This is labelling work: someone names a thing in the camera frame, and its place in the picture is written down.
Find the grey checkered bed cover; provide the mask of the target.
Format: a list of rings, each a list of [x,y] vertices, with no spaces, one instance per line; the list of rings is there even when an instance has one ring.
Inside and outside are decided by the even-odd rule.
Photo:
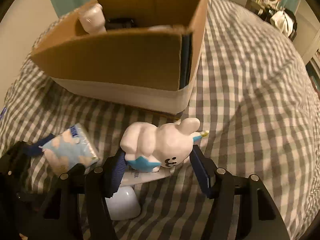
[[[209,131],[200,147],[217,166],[262,179],[289,237],[302,237],[319,212],[319,98],[291,41],[245,8],[210,0],[183,117]],[[135,121],[169,119],[72,94],[26,58],[4,99],[1,152],[80,123],[108,157]]]

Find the white round bottle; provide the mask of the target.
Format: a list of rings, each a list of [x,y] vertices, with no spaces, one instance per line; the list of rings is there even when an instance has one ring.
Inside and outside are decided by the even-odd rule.
[[[105,33],[105,17],[103,15],[103,7],[99,3],[95,3],[87,9],[78,12],[79,21],[88,34]]]

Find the brown cardboard box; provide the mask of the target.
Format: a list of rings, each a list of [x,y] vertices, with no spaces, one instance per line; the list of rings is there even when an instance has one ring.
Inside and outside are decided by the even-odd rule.
[[[90,0],[63,16],[30,57],[74,94],[175,115],[193,90],[207,1]],[[105,20],[132,18],[136,27],[86,33],[78,12],[95,3]]]

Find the white cloth on chair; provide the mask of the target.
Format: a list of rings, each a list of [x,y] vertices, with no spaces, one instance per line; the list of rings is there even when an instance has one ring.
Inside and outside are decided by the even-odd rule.
[[[289,37],[293,31],[293,20],[283,10],[276,12],[271,18],[270,23],[277,28],[286,37]]]

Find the white blue roll-on bottle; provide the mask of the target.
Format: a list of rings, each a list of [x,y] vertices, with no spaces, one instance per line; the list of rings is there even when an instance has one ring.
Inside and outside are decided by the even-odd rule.
[[[136,218],[141,207],[134,189],[131,186],[120,187],[111,198],[106,198],[111,220],[120,221]]]

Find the blue tissue pack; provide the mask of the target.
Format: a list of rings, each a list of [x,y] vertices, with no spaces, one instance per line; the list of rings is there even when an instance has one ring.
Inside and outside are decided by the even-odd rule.
[[[79,123],[50,139],[41,149],[56,176],[66,173],[77,164],[88,168],[99,161],[98,150]]]

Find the black cylindrical cup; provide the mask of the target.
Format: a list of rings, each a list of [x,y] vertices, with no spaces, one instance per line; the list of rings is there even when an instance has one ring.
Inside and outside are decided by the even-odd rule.
[[[128,29],[128,28],[135,28],[136,24],[134,19],[132,18],[110,18],[107,19],[105,22],[106,30],[112,29]]]

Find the white rabbit figurine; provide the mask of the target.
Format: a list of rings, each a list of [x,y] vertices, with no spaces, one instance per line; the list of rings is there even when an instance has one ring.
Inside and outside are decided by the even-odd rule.
[[[139,172],[157,172],[161,167],[172,168],[184,162],[198,140],[209,131],[201,131],[197,118],[186,118],[179,124],[159,127],[147,122],[134,122],[124,132],[120,148],[125,160]]]

